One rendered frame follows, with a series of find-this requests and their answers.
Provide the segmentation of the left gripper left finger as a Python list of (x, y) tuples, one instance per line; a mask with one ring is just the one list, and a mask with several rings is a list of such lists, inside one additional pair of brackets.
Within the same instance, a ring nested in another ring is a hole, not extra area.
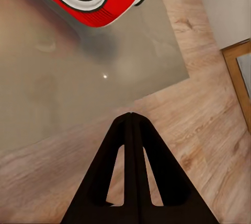
[[(105, 206), (124, 145), (124, 204)], [(60, 224), (139, 224), (131, 112), (114, 119)]]

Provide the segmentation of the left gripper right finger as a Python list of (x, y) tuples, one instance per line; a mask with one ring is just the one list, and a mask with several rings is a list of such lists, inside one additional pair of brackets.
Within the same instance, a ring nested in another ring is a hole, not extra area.
[[(219, 224), (151, 121), (131, 120), (139, 224)], [(164, 206), (152, 204), (143, 147)]]

